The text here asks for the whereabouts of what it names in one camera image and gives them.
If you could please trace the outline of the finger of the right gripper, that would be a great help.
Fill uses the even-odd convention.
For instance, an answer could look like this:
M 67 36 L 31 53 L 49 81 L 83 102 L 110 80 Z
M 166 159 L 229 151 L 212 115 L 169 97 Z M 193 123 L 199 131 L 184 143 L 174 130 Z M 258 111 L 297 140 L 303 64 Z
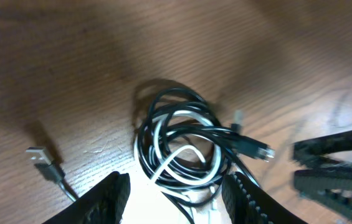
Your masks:
M 352 221 L 352 168 L 298 170 L 294 188 Z
M 344 151 L 352 151 L 352 130 L 295 142 L 292 159 L 308 168 L 324 167 L 340 164 L 326 155 Z

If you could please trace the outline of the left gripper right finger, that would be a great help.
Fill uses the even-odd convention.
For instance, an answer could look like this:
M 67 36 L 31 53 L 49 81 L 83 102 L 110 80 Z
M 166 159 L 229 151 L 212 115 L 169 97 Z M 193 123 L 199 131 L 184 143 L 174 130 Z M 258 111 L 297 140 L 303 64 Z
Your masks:
M 240 172 L 225 175 L 221 190 L 232 224 L 305 224 Z

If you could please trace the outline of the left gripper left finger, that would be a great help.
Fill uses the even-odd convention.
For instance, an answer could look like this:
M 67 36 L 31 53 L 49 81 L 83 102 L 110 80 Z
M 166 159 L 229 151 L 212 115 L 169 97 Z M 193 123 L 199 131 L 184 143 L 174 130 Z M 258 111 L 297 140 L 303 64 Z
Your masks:
M 130 175 L 114 171 L 44 224 L 119 224 L 130 192 Z

